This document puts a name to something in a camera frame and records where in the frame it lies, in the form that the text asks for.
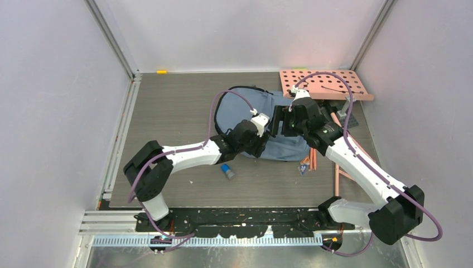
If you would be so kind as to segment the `blue grey student backpack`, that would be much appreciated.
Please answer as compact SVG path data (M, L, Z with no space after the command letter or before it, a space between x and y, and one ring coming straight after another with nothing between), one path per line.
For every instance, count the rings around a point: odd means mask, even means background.
M285 98L282 92L268 91L258 87L235 86L232 92L237 92L249 103L269 117L272 117L275 106L288 106L291 100ZM233 93L223 94L218 100L214 112L214 126L218 134L233 128L244 119L251 119L250 108L244 100ZM262 159L276 161L301 161L310 153L310 147L302 137L285 137L278 134L270 137Z

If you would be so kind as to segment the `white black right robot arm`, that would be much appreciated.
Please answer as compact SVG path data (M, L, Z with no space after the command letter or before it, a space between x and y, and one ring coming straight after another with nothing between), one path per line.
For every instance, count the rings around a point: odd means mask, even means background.
M371 203L351 202L334 196L319 205L319 224L333 229L339 223L369 228L387 245L393 245L423 221L424 192L405 186L381 169L328 120L309 97L290 106L275 106L270 126L273 136L302 137L309 147L338 164L367 193Z

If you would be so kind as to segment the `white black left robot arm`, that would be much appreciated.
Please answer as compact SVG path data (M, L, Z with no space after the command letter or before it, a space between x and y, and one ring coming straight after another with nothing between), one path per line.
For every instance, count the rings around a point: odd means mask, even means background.
M131 197L148 212L151 226L165 231L171 224L162 194L168 178L191 167L232 161L242 152L260 157L269 139L268 124L269 118L260 114L202 143L172 147L161 146L156 140L147 142L123 168L132 186Z

